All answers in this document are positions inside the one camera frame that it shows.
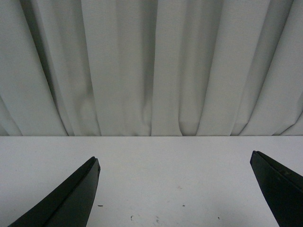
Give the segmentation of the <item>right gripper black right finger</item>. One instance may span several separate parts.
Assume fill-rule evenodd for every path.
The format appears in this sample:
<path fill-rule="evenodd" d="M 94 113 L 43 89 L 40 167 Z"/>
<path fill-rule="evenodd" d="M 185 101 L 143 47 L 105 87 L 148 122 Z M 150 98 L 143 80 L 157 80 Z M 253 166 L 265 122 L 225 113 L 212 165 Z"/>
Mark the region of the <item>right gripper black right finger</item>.
<path fill-rule="evenodd" d="M 262 194 L 280 227 L 303 225 L 303 177 L 260 151 L 250 159 Z"/>

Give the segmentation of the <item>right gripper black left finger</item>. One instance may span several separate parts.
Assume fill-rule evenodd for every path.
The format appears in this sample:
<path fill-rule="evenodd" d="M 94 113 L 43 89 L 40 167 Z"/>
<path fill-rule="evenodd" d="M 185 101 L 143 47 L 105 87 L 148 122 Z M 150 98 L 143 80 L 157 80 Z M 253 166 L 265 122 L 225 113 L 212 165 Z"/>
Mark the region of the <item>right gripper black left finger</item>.
<path fill-rule="evenodd" d="M 100 165 L 91 157 L 11 227 L 85 227 L 98 187 Z"/>

